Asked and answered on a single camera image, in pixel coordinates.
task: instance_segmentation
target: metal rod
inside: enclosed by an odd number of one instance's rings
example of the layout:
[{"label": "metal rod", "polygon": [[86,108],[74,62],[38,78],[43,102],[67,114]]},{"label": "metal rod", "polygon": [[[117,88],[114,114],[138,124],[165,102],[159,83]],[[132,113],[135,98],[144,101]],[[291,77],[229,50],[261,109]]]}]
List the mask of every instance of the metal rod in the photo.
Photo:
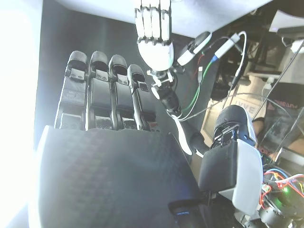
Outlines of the metal rod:
[{"label": "metal rod", "polygon": [[[269,97],[269,95],[271,94],[271,92],[273,91],[273,89],[275,88],[275,86],[280,82],[281,78],[284,76],[284,74],[286,73],[286,71],[289,69],[290,65],[292,64],[292,62],[294,61],[295,57],[298,55],[298,53],[300,52],[301,48],[304,46],[304,40],[302,42],[302,44],[300,45],[300,47],[298,48],[298,50],[296,51],[296,53],[294,54],[294,56],[292,57],[292,59],[289,61],[288,65],[285,67],[285,69],[282,71],[280,77],[278,78],[277,82],[274,84],[274,86],[271,88],[271,90],[269,91],[269,93],[267,94],[266,98]],[[257,116],[257,114],[261,111],[263,105],[265,104],[267,99],[265,99],[262,104],[260,105],[260,107],[258,108],[256,114],[253,116],[253,120],[255,119],[255,117]]]}]

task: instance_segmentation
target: white connector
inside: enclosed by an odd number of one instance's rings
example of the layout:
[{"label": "white connector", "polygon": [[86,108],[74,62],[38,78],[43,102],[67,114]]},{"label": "white connector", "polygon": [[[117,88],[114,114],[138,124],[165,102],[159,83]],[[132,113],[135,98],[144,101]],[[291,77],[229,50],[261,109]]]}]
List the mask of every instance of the white connector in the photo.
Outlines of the white connector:
[{"label": "white connector", "polygon": [[238,34],[233,34],[232,37],[227,40],[214,54],[217,58],[221,58],[226,52],[228,52],[238,41],[240,37]]}]

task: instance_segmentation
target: yellow wire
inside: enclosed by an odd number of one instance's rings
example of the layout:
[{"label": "yellow wire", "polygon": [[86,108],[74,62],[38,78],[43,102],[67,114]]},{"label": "yellow wire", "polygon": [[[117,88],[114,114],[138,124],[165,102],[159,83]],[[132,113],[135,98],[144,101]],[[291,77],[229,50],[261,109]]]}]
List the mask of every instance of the yellow wire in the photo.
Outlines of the yellow wire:
[{"label": "yellow wire", "polygon": [[304,193],[303,193],[303,186],[302,186],[301,183],[299,183],[299,184],[300,184],[300,187],[301,187],[302,194],[304,194]]}]

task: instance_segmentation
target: robotic hand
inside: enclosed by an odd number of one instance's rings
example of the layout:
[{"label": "robotic hand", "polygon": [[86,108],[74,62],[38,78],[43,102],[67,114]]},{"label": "robotic hand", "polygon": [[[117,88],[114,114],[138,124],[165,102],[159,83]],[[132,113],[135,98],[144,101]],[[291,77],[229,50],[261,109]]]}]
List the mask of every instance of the robotic hand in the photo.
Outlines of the robotic hand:
[{"label": "robotic hand", "polygon": [[174,48],[171,40],[171,1],[137,0],[135,5],[135,24],[138,34],[138,49],[143,60],[152,69],[147,72],[155,83],[151,90],[161,100],[166,112],[173,117],[178,131],[182,149],[189,155],[196,152],[199,156],[209,148],[204,138],[182,118],[181,106],[175,92],[174,74],[169,69],[172,65],[183,66],[210,41],[211,33],[204,32],[189,43],[174,62]]}]

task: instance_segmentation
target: blue wire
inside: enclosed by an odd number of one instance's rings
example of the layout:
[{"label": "blue wire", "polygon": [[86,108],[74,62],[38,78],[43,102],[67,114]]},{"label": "blue wire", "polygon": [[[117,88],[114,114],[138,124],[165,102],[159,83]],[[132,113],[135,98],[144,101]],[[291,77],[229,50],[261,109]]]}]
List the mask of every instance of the blue wire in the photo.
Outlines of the blue wire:
[{"label": "blue wire", "polygon": [[284,173],[282,170],[279,170],[279,169],[269,169],[266,172],[268,172],[268,171],[277,171],[277,172],[281,173],[285,178],[288,178],[288,176],[286,175],[286,173]]}]

